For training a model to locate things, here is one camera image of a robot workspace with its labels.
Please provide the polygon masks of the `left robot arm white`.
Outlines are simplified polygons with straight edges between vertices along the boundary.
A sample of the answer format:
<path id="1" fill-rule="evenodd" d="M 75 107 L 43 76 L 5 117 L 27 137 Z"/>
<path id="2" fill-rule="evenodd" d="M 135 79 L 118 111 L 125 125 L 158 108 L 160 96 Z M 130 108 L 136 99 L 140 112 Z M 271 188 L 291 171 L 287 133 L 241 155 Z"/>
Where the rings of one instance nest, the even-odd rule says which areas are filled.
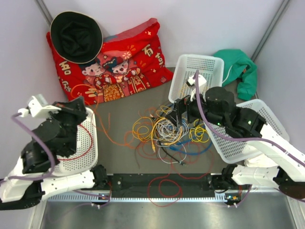
<path id="1" fill-rule="evenodd" d="M 55 172 L 62 160 L 74 160 L 78 128 L 87 117 L 83 96 L 48 104 L 42 94 L 32 96 L 25 108 L 11 116 L 31 141 L 12 171 L 0 181 L 2 211 L 27 209 L 61 193 L 101 190 L 108 185 L 102 165 L 83 167 L 70 175 Z"/>

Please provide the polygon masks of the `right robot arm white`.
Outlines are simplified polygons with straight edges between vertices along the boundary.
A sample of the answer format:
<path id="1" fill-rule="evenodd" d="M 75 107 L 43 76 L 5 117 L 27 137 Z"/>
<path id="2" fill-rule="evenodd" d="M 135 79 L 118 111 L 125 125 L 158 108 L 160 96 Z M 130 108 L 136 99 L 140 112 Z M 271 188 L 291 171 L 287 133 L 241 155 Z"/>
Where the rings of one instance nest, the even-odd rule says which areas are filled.
<path id="1" fill-rule="evenodd" d="M 222 170 L 226 188 L 258 185 L 278 189 L 298 200 L 305 199 L 305 155 L 283 139 L 255 110 L 236 105 L 234 95 L 222 87 L 210 88 L 205 95 L 193 93 L 174 102 L 166 115 L 176 127 L 202 120 L 220 138 L 245 142 L 275 162 L 274 166 L 246 167 L 230 164 Z"/>

